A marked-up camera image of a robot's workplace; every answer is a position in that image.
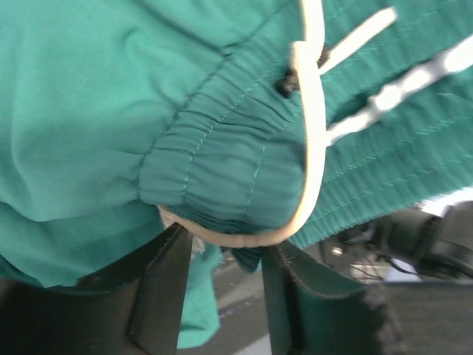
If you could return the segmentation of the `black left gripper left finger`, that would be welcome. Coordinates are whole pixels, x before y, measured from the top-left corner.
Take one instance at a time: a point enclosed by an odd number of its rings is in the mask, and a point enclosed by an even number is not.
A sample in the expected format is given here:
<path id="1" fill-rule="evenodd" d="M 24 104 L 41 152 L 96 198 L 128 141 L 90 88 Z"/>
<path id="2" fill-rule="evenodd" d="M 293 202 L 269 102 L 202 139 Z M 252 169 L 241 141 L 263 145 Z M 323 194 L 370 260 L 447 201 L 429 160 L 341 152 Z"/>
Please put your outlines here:
<path id="1" fill-rule="evenodd" d="M 152 241 L 79 279 L 94 308 L 88 354 L 175 354 L 192 239 L 174 223 Z"/>

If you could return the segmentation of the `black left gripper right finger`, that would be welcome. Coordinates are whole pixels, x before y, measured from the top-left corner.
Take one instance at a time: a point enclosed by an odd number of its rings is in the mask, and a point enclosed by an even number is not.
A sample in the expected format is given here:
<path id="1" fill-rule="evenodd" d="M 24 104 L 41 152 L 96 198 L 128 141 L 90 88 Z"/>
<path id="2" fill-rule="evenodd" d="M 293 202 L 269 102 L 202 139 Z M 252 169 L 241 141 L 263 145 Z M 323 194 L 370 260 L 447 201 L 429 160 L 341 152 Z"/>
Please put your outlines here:
<path id="1" fill-rule="evenodd" d="M 365 354 L 364 285 L 289 242 L 262 255 L 273 354 Z"/>

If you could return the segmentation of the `teal green shorts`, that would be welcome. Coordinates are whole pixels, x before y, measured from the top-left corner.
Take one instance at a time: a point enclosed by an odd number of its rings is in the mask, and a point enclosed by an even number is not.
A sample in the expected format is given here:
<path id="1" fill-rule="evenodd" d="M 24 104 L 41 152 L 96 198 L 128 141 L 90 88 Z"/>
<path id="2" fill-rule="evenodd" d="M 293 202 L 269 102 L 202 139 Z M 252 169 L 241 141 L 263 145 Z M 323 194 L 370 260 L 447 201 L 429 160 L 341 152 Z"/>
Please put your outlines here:
<path id="1" fill-rule="evenodd" d="M 3 1 L 1 275 L 73 285 L 179 216 L 299 248 L 472 184 L 470 1 Z"/>

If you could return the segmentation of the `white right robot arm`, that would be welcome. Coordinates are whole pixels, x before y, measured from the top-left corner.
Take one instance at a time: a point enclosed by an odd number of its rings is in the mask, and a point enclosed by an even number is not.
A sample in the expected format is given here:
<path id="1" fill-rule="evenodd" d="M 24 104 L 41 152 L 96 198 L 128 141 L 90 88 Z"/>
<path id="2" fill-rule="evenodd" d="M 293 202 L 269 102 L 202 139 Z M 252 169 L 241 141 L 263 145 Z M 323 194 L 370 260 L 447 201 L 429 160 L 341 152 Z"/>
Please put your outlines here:
<path id="1" fill-rule="evenodd" d="M 472 278 L 472 202 L 449 206 L 444 216 L 408 208 L 339 232 L 318 244 L 320 260 L 341 274 L 370 255 L 400 260 L 423 278 Z"/>

